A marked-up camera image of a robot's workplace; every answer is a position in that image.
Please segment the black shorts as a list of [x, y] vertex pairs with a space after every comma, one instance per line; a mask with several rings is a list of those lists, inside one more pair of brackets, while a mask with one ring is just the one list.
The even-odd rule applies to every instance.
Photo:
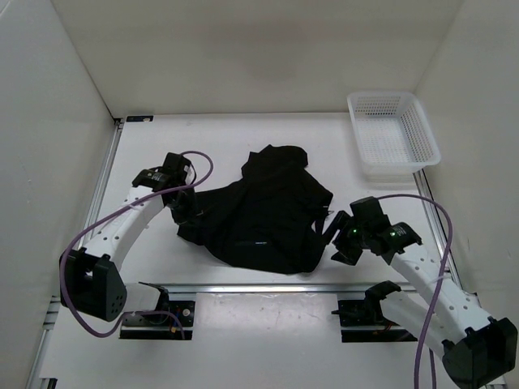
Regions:
[[333, 194], [308, 171], [299, 146], [250, 152], [240, 180], [197, 193], [200, 213], [178, 236], [232, 267], [284, 275], [313, 272], [324, 253]]

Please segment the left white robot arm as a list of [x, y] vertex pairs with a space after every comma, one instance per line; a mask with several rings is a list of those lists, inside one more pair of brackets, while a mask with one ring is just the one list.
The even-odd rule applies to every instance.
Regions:
[[86, 314], [112, 322], [142, 313], [152, 324], [167, 320], [165, 290], [149, 283], [127, 284], [120, 271], [130, 248], [164, 209], [177, 225], [191, 224], [199, 216], [195, 186], [202, 181], [187, 156], [170, 152], [162, 165], [141, 170], [121, 207], [92, 226], [92, 238], [62, 254], [61, 303], [75, 317]]

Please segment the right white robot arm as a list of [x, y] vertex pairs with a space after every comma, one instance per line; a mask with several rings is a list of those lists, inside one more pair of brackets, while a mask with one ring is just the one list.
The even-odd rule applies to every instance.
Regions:
[[513, 370], [518, 330], [496, 319], [445, 274], [445, 259], [433, 259], [422, 238], [404, 222], [393, 224], [374, 197], [340, 211], [324, 232], [337, 252], [333, 260], [355, 265], [369, 251], [403, 276], [427, 303], [422, 306], [392, 281], [366, 290], [356, 304], [340, 302], [334, 314], [347, 327], [390, 323], [402, 327], [438, 357], [459, 388], [480, 388]]

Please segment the white plastic basket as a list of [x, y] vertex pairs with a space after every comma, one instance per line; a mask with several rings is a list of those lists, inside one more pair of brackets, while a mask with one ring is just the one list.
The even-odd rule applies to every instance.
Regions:
[[440, 163], [435, 136], [414, 94], [353, 92], [347, 104], [366, 176], [407, 176]]

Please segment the aluminium frame rail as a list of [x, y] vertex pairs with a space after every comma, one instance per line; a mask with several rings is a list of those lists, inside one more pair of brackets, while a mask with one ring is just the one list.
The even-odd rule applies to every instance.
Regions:
[[160, 284], [169, 293], [363, 293], [373, 284]]

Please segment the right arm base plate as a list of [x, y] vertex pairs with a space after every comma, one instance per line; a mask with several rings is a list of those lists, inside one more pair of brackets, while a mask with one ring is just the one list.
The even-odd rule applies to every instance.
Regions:
[[343, 344], [417, 341], [397, 323], [377, 317], [373, 311], [369, 311], [364, 300], [339, 300], [337, 306], [331, 314], [339, 318]]

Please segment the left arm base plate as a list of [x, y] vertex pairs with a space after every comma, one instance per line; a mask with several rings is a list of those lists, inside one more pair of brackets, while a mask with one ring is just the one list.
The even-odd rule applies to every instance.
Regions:
[[195, 301], [169, 301], [164, 306], [177, 320], [167, 314], [135, 315], [125, 318], [119, 331], [121, 340], [192, 340]]

